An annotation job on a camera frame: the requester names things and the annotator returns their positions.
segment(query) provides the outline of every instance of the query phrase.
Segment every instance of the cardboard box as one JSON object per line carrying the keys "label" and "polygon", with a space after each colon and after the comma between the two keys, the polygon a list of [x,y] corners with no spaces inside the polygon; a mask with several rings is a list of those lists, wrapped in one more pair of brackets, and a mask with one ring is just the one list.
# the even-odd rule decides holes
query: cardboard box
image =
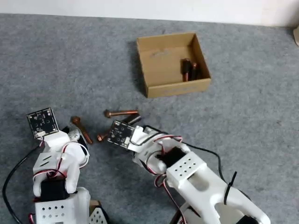
{"label": "cardboard box", "polygon": [[[138,53],[149,98],[205,91],[210,72],[195,33],[140,37]],[[201,70],[201,79],[183,82],[181,60],[190,58]]]}

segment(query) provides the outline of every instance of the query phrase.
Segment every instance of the copper screw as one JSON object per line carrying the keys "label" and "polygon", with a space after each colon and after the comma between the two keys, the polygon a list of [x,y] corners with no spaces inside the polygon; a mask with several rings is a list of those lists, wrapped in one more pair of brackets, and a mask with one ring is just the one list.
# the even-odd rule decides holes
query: copper screw
{"label": "copper screw", "polygon": [[105,110],[104,115],[106,118],[111,118],[114,116],[119,116],[119,115],[129,115],[129,114],[137,114],[138,110],[129,110],[129,111],[109,111]]}
{"label": "copper screw", "polygon": [[109,135],[109,131],[107,132],[107,133],[105,133],[105,134],[98,134],[97,135],[97,139],[98,139],[98,141],[103,141],[107,136]]}
{"label": "copper screw", "polygon": [[183,75],[183,82],[187,82],[189,80],[188,72]]}
{"label": "copper screw", "polygon": [[85,127],[81,124],[80,120],[80,117],[77,116],[71,118],[71,122],[80,129],[88,144],[93,144],[93,140],[89,137],[89,134],[87,133]]}
{"label": "copper screw", "polygon": [[182,74],[183,74],[183,82],[189,81],[189,72],[191,68],[191,61],[188,58],[182,60]]}

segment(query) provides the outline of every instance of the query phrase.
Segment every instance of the circuit board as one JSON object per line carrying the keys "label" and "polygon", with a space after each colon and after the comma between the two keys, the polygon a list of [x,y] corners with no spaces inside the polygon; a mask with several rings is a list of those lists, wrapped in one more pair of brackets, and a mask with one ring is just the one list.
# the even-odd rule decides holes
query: circuit board
{"label": "circuit board", "polygon": [[116,120],[111,126],[107,141],[128,148],[134,130],[134,127]]}
{"label": "circuit board", "polygon": [[36,139],[58,132],[58,125],[50,107],[27,114],[27,119]]}

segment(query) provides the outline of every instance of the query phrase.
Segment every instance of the screw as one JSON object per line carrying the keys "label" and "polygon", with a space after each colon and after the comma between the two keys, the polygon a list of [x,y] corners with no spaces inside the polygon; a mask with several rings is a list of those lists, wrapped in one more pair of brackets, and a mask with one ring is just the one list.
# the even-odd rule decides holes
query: screw
{"label": "screw", "polygon": [[191,61],[188,58],[182,60],[182,74],[183,74],[183,82],[187,82],[189,80],[189,73],[191,68]]}
{"label": "screw", "polygon": [[81,124],[80,122],[80,117],[74,116],[71,118],[71,122],[77,126],[77,128],[80,129],[80,131],[82,132],[84,138],[86,139],[86,141],[88,142],[88,144],[93,144],[93,140],[90,138],[89,134],[87,133],[85,127]]}
{"label": "screw", "polygon": [[127,114],[138,114],[138,110],[129,110],[129,111],[109,111],[105,110],[104,115],[106,118],[111,118],[114,116],[119,116],[119,115],[127,115]]}
{"label": "screw", "polygon": [[192,64],[190,80],[193,81],[193,80],[196,80],[196,79],[197,79],[197,64],[193,63]]}
{"label": "screw", "polygon": [[103,141],[108,136],[108,134],[109,134],[109,131],[105,134],[98,134],[97,135],[98,141],[100,141],[100,142]]}

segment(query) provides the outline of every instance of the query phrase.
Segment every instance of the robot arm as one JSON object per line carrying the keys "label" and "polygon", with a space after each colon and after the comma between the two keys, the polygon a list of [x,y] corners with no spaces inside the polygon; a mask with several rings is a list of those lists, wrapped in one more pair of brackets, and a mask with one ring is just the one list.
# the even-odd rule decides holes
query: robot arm
{"label": "robot arm", "polygon": [[83,145],[71,141],[67,133],[59,131],[44,137],[45,149],[40,153],[33,167],[33,192],[41,196],[41,183],[55,173],[55,177],[65,177],[65,189],[68,194],[76,191],[80,167],[89,159],[89,153]]}
{"label": "robot arm", "polygon": [[89,220],[89,192],[77,187],[80,168],[88,163],[89,153],[74,137],[80,137],[78,130],[74,132],[77,134],[58,131],[44,137],[44,151],[33,167],[37,224],[94,223]]}
{"label": "robot arm", "polygon": [[180,136],[140,126],[135,127],[130,136],[126,136],[124,133],[128,133],[128,130],[124,125],[116,121],[108,141],[134,151],[133,161],[153,175],[166,176],[168,185],[186,200],[181,211],[189,224],[235,224],[233,220],[238,221],[243,216],[254,220],[252,223],[271,223],[262,210],[233,187],[228,192],[226,208],[220,210],[227,213],[227,207],[234,208],[237,219],[233,219],[234,215],[231,214],[219,214],[215,207],[223,203],[228,184],[192,152]]}

